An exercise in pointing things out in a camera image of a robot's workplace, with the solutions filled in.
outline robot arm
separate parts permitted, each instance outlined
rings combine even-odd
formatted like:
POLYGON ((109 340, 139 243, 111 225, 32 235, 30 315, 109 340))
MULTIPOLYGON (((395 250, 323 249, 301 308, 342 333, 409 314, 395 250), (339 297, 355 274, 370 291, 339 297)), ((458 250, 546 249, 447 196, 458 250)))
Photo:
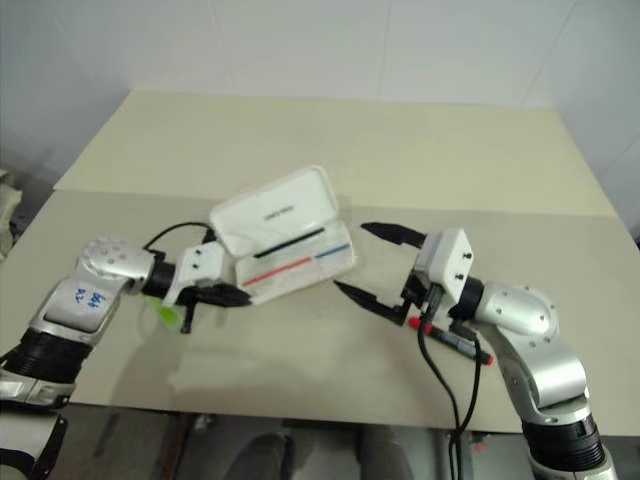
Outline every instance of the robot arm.
POLYGON ((338 287, 360 306, 398 325, 415 305, 422 318, 444 308, 451 330, 491 343, 513 406, 522 419, 529 458, 538 479, 615 480, 611 455, 591 415, 584 367, 560 337, 558 314, 543 293, 470 277, 473 252, 463 230, 425 236, 398 225, 362 226, 396 244, 420 249, 402 290, 401 305, 388 307, 351 285, 338 287), (433 295, 439 290, 441 294, 433 295))
POLYGON ((528 286, 488 282, 469 313, 496 352, 536 478, 615 480, 591 414, 584 367, 559 335, 551 301, 528 286))
POLYGON ((89 242, 74 273, 56 285, 31 320, 20 344, 0 361, 0 477, 46 478, 57 459, 66 420, 64 407, 75 390, 83 361, 98 344, 123 293, 185 305, 250 304, 249 296, 219 280, 215 242, 187 249, 177 266, 125 240, 89 242))

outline white wall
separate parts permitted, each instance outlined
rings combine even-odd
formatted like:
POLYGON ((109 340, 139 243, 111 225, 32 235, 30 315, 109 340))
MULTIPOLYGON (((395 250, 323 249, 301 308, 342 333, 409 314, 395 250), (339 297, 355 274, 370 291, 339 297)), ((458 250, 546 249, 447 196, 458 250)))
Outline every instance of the white wall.
POLYGON ((556 106, 640 234, 639 0, 0 0, 0 34, 33 197, 130 88, 556 106))

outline white tabletop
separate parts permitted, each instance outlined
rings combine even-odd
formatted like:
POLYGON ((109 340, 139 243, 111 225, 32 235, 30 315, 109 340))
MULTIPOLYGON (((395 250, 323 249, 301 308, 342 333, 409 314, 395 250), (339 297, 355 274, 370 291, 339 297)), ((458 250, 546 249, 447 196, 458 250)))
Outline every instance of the white tabletop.
POLYGON ((353 206, 615 215, 550 109, 133 92, 56 188, 217 200, 309 164, 353 206))
MULTIPOLYGON (((172 223, 205 219, 212 204, 54 193, 0 269, 1 350, 17 342, 87 240, 108 233, 142 244, 172 223)), ((558 305, 561 331, 587 369, 601 431, 640 434, 640 258, 617 219, 381 207, 347 207, 343 216, 360 258, 344 280, 389 303, 398 300, 415 250, 383 242, 358 225, 464 227, 475 276, 531 284, 558 305)), ((175 260, 200 236, 197 229, 174 232, 158 247, 175 260)), ((428 345, 465 408, 473 363, 428 345)), ((452 426, 448 399, 424 364, 414 331, 362 310, 329 282, 259 307, 199 306, 190 336, 171 333, 143 297, 125 297, 78 383, 73 400, 99 405, 452 426)), ((471 428, 520 429, 495 366, 483 369, 471 428)))

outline gray pants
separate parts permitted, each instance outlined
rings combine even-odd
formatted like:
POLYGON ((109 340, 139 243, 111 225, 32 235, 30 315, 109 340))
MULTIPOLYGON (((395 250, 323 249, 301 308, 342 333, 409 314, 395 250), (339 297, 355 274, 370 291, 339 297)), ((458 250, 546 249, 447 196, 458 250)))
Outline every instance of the gray pants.
MULTIPOLYGON (((413 480, 407 457, 389 427, 364 426, 357 448, 361 480, 413 480)), ((289 437, 261 435, 240 452, 224 480, 290 480, 294 456, 289 437)))

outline green object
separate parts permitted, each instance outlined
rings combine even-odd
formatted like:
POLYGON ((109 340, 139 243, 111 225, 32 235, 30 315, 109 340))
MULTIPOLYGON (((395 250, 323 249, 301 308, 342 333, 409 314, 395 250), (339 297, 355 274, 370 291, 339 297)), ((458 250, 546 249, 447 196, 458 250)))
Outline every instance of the green object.
POLYGON ((173 307, 163 307, 162 300, 155 297, 145 297, 147 303, 158 314, 160 321, 172 332, 180 333, 182 316, 173 307))

